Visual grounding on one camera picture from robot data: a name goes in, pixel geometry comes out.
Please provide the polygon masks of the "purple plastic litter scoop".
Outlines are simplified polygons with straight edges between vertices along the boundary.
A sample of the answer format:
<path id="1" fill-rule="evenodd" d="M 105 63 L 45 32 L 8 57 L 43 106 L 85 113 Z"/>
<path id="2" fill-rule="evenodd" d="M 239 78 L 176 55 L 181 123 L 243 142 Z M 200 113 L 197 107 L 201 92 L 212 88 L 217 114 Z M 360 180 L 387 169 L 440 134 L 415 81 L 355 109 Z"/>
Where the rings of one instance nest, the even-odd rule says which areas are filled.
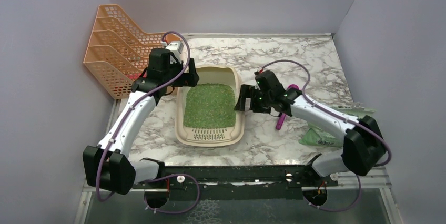
<path id="1" fill-rule="evenodd" d="M 296 89 L 296 90 L 299 90 L 299 87 L 298 87 L 298 85 L 291 84 L 291 85 L 288 86 L 287 89 Z M 276 123 L 276 126 L 275 126 L 275 130 L 280 130 L 280 129 L 282 128 L 282 125 L 283 125 L 283 123 L 285 122 L 286 118 L 287 118 L 287 115 L 286 115 L 286 114 L 284 114 L 284 113 L 280 113 L 280 114 L 279 114 L 279 118 L 278 118 L 278 120 L 277 120 L 277 123 Z"/>

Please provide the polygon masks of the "beige plastic litter box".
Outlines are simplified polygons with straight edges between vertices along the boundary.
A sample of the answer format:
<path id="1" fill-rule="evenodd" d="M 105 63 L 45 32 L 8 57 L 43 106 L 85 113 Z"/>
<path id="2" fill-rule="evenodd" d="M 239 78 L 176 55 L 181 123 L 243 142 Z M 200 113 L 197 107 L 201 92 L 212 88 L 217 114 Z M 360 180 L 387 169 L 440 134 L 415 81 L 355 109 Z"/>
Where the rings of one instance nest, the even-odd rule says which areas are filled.
<path id="1" fill-rule="evenodd" d="M 196 71 L 199 76 L 198 84 L 212 83 L 230 86 L 235 93 L 235 104 L 237 103 L 242 81 L 233 67 L 202 65 L 197 66 Z M 242 138 L 245 129 L 245 116 L 240 111 L 236 111 L 236 123 L 233 127 L 198 129 L 184 126 L 186 95 L 191 88 L 179 87 L 177 91 L 175 118 L 177 139 L 185 145 L 198 147 L 221 147 L 237 143 Z"/>

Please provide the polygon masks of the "green litter bag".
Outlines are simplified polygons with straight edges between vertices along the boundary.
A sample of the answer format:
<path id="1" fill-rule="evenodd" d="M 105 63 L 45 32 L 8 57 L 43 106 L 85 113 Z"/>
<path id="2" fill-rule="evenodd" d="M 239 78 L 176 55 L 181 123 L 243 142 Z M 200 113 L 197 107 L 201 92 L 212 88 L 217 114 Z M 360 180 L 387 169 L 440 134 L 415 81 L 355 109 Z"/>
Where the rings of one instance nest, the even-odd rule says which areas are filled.
<path id="1" fill-rule="evenodd" d="M 374 109 L 360 106 L 331 106 L 330 110 L 336 110 L 341 118 L 328 115 L 310 105 L 292 106 L 292 115 L 305 120 L 310 127 L 308 132 L 299 140 L 300 144 L 341 148 L 346 130 L 354 127 L 352 124 L 346 124 L 344 119 L 357 120 L 366 115 L 372 116 L 376 112 Z"/>

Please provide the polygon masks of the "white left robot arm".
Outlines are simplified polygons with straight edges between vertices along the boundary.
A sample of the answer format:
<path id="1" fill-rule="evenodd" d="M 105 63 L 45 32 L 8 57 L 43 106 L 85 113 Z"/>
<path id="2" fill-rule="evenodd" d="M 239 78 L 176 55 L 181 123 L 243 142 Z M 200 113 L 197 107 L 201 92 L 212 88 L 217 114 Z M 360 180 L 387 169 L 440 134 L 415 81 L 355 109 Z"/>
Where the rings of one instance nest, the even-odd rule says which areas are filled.
<path id="1" fill-rule="evenodd" d="M 153 49 L 149 64 L 131 86 L 123 112 L 106 136 L 83 152 L 86 181 L 89 186 L 127 194 L 134 184 L 147 182 L 160 187 L 165 182 L 164 163 L 151 158 L 129 161 L 130 149 L 143 122 L 165 96 L 167 87 L 195 87 L 199 76 L 194 59 L 181 61 L 176 52 L 167 48 Z"/>

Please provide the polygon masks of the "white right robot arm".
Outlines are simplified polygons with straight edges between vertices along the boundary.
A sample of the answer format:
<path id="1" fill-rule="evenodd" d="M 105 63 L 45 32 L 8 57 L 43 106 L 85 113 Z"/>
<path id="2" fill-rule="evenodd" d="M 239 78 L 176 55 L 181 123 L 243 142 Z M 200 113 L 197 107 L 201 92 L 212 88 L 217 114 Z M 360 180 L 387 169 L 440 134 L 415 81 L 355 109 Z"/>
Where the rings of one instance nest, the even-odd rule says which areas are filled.
<path id="1" fill-rule="evenodd" d="M 255 81 L 255 85 L 241 85 L 235 111 L 245 111 L 249 99 L 249 109 L 254 113 L 268 114 L 274 109 L 303 119 L 341 140 L 341 150 L 320 154 L 307 163 L 303 172 L 307 184 L 315 186 L 324 177 L 338 172 L 366 176 L 386 153 L 374 118 L 343 114 L 310 99 L 303 89 L 285 89 L 270 70 L 256 73 Z"/>

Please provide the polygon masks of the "green litter pellets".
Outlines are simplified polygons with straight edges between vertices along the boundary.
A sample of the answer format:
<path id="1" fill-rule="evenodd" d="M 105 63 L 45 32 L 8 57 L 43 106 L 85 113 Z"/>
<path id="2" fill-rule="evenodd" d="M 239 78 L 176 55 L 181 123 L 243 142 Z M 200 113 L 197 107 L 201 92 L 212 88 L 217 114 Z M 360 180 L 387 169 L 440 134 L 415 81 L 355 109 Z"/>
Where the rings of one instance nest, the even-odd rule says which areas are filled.
<path id="1" fill-rule="evenodd" d="M 184 126 L 198 129 L 233 127 L 235 93 L 224 84 L 198 84 L 186 95 Z"/>

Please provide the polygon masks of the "orange mesh file rack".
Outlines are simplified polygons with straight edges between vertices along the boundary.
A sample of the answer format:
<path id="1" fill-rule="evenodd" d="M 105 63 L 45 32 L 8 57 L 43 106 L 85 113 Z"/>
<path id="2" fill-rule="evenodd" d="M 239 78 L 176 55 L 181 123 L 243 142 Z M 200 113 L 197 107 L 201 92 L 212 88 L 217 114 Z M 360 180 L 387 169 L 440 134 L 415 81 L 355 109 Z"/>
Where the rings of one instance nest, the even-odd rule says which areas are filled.
<path id="1" fill-rule="evenodd" d="M 113 99 L 127 98 L 163 34 L 143 31 L 117 4 L 99 5 L 83 63 Z"/>

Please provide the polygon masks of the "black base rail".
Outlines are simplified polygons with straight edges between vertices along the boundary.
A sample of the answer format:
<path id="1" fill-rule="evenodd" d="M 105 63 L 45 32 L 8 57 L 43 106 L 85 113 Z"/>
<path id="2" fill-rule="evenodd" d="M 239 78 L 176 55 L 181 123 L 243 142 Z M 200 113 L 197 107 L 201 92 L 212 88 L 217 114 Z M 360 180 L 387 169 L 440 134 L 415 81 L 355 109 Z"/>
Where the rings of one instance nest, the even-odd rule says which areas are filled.
<path id="1" fill-rule="evenodd" d="M 140 182 L 133 191 L 144 190 L 157 196 L 168 195 L 172 201 L 251 200 L 303 198 L 309 190 L 335 187 L 329 176 L 314 175 L 305 165 L 267 166 L 167 166 L 162 176 L 168 181 Z"/>

